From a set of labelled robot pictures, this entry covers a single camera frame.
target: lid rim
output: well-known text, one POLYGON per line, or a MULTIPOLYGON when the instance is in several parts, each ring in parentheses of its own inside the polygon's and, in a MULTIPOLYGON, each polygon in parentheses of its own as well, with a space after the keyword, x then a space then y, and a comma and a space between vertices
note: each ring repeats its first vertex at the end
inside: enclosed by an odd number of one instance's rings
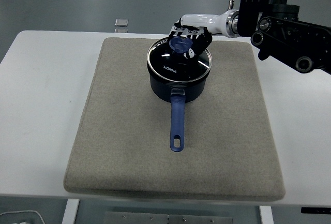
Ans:
POLYGON ((196 78, 196 79, 192 79, 192 80, 188 80, 188 81, 176 81, 176 80, 172 80, 172 79, 169 79, 169 78, 166 78, 166 77, 162 76, 160 73, 158 73, 158 72, 153 68, 153 66, 151 65, 151 61, 150 61, 150 54, 151 54, 152 49, 153 49, 157 44, 162 43, 162 42, 163 42, 163 43, 168 43, 168 38, 166 37, 166 38, 163 38, 163 39, 160 39, 160 40, 156 41, 154 44, 151 45, 151 47, 149 48, 148 53, 147 53, 147 65, 148 65, 148 67, 150 68, 150 70, 152 70, 152 72, 153 72, 155 75, 161 77, 161 78, 164 79, 164 80, 167 80, 167 81, 169 81, 169 82, 174 82, 174 83, 192 83, 192 82, 195 82, 195 81, 197 81, 197 80, 202 79, 202 78, 205 77, 205 76, 208 76, 208 74, 209 74, 209 72, 210 72, 210 68, 212 67, 212 55, 210 54, 210 51, 209 51, 208 49, 205 49, 204 52, 206 52, 206 54, 207 54, 207 56, 208 56, 208 59, 209 59, 209 68, 208 68, 208 69, 207 69, 207 70, 206 70, 201 76, 199 76, 198 78, 196 78))

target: metal plate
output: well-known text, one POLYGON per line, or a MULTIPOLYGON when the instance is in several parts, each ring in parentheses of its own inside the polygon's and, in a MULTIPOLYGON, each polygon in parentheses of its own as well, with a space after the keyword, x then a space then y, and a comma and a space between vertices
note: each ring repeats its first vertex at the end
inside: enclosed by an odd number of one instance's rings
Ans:
POLYGON ((115 26, 128 26, 128 19, 116 19, 115 26))
POLYGON ((230 217, 106 212, 103 224, 233 224, 230 217))

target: saucepan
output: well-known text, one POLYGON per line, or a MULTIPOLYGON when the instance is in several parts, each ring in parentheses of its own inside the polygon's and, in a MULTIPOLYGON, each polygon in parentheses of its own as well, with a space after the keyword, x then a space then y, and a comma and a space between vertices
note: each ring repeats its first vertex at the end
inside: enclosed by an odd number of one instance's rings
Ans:
POLYGON ((147 55, 151 88, 159 98, 171 103, 170 148, 174 152, 184 149, 185 103, 200 96, 212 66, 207 49, 194 58, 183 57, 186 43, 176 41, 174 48, 164 38, 154 43, 147 55))

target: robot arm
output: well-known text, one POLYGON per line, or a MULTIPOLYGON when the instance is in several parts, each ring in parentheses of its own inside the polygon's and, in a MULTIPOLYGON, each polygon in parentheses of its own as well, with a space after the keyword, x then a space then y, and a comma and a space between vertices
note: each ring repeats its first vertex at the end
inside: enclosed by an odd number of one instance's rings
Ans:
POLYGON ((251 43, 260 49, 260 60, 272 56, 301 73, 322 69, 331 74, 331 28, 301 22, 298 12, 299 6, 287 5, 287 0, 240 0, 239 11, 182 16, 168 43, 173 49, 175 36, 191 39, 188 50, 178 52, 190 59, 208 47, 212 34, 251 37, 251 43))

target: gray felt mat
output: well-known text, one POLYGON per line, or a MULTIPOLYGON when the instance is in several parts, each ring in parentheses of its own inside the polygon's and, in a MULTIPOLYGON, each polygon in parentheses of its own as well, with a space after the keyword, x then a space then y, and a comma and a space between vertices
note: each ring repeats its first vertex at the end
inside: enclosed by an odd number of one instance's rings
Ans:
POLYGON ((156 40, 107 38, 64 187, 120 197, 272 201, 284 185, 250 44, 214 41, 203 93, 185 108, 185 148, 169 148, 170 103, 149 84, 156 40))

